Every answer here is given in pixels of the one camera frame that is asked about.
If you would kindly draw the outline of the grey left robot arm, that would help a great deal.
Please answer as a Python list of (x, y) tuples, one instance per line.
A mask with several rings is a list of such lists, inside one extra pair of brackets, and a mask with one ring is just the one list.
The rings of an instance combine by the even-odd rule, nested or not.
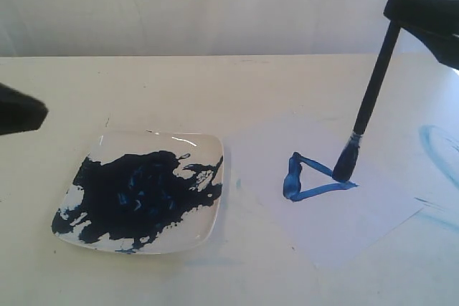
[(1, 83), (1, 135), (38, 130), (47, 114), (48, 109), (41, 100)]

